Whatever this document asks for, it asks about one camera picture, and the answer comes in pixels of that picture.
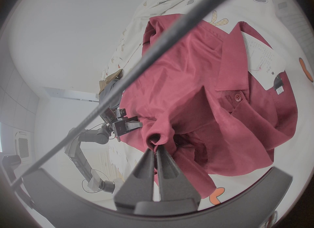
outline gray cloth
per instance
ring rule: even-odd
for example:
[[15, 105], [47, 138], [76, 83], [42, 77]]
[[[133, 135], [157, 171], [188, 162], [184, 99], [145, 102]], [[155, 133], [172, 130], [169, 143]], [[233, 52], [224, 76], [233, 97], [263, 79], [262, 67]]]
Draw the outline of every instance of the gray cloth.
[[[118, 79], [113, 79], [112, 81], [108, 83], [108, 85], [104, 88], [104, 90], [99, 94], [99, 103], [101, 103], [104, 100], [104, 98], [108, 96], [109, 92], [119, 81], [120, 80]], [[122, 93], [111, 101], [109, 108], [111, 109], [118, 108], [120, 105], [121, 97], [122, 97]]]

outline size label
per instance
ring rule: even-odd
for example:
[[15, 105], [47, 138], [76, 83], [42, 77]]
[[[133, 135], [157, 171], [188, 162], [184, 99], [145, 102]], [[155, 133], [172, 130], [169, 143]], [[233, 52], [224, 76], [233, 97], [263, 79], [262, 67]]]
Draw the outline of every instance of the size label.
[[286, 62], [273, 49], [242, 32], [247, 54], [248, 71], [265, 90], [273, 87], [276, 76], [285, 71]]
[[281, 86], [281, 87], [276, 89], [276, 92], [278, 95], [280, 95], [282, 92], [284, 92], [284, 88]]

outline robotic arm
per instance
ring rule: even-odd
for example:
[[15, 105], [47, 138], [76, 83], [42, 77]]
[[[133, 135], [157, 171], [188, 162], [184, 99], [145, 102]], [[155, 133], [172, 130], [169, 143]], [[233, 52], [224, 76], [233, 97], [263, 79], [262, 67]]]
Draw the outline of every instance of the robotic arm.
[[[69, 156], [70, 160], [72, 160], [88, 183], [93, 178], [91, 171], [92, 168], [81, 150], [81, 142], [107, 144], [112, 132], [114, 132], [118, 141], [120, 141], [120, 136], [143, 126], [143, 124], [138, 121], [137, 116], [128, 118], [126, 117], [126, 114], [125, 109], [112, 111], [110, 108], [107, 108], [105, 112], [100, 115], [100, 117], [104, 120], [104, 124], [101, 128], [96, 130], [84, 130], [72, 141], [72, 143], [65, 146], [65, 154]], [[98, 188], [99, 190], [109, 193], [114, 193], [115, 189], [117, 190], [114, 182], [103, 181], [102, 179], [100, 179]]]

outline pile of clothes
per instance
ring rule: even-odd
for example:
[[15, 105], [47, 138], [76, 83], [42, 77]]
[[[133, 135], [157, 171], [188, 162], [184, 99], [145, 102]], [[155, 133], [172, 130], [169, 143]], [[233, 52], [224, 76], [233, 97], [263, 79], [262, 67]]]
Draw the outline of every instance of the pile of clothes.
[[[180, 16], [150, 18], [143, 55]], [[297, 106], [286, 72], [280, 73], [283, 93], [265, 90], [248, 72], [241, 32], [269, 46], [245, 22], [227, 34], [202, 21], [120, 101], [128, 117], [143, 123], [121, 141], [143, 152], [164, 145], [202, 198], [216, 189], [209, 174], [244, 175], [270, 166], [274, 148], [296, 130]]]

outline shirt button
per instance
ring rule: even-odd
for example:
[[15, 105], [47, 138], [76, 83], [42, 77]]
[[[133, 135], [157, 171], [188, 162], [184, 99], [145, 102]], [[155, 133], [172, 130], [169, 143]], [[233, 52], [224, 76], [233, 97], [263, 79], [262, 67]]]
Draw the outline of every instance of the shirt button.
[[235, 100], [236, 100], [237, 102], [241, 101], [241, 100], [242, 100], [241, 95], [236, 94], [236, 95], [235, 95]]

